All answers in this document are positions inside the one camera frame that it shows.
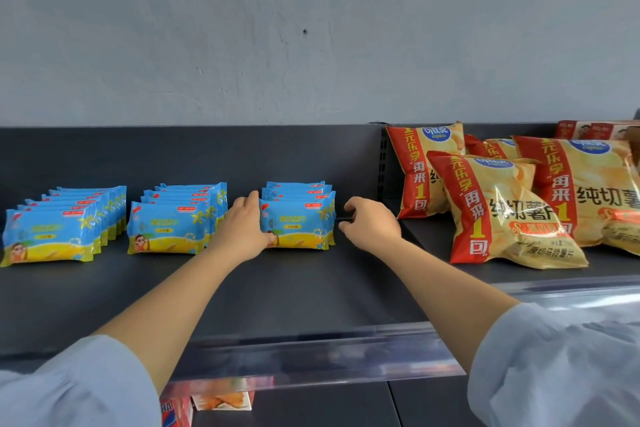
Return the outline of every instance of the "stack of wet wipes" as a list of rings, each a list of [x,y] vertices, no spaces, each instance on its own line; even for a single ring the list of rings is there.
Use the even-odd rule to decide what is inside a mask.
[[[260,229],[276,235],[273,246],[329,250],[335,223],[335,191],[324,181],[268,182],[260,199]]]
[[[26,262],[89,262],[126,227],[127,187],[49,189],[6,211],[1,267]]]
[[[227,183],[161,184],[131,203],[129,254],[201,252],[227,212]]]

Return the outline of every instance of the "person's left hand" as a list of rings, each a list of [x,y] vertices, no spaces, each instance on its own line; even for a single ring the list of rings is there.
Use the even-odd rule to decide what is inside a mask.
[[[260,231],[260,203],[258,192],[238,197],[225,219],[209,241],[209,252],[222,252],[240,264],[251,260],[275,241],[271,233]]]

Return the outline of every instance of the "person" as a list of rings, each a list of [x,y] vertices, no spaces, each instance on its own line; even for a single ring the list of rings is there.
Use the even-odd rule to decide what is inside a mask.
[[[396,218],[361,197],[339,228],[384,261],[470,374],[468,400],[490,426],[631,426],[640,419],[640,323],[567,325],[403,240]],[[224,278],[274,239],[258,193],[239,197],[194,256],[92,336],[32,375],[0,372],[6,425],[160,425],[158,395]]]

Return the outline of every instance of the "person's right hand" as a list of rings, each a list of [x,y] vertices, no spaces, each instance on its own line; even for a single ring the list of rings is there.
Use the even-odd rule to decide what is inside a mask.
[[[398,220],[384,204],[354,196],[344,209],[353,211],[353,222],[341,221],[338,227],[358,248],[375,255],[381,246],[402,239]]]

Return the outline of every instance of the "light blue shirt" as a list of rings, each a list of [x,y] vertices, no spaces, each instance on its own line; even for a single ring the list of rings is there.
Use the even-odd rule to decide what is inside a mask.
[[[476,353],[468,400],[487,425],[624,427],[640,423],[640,323],[568,324],[521,304]],[[32,375],[0,372],[3,424],[160,426],[140,361],[107,336],[81,339]]]

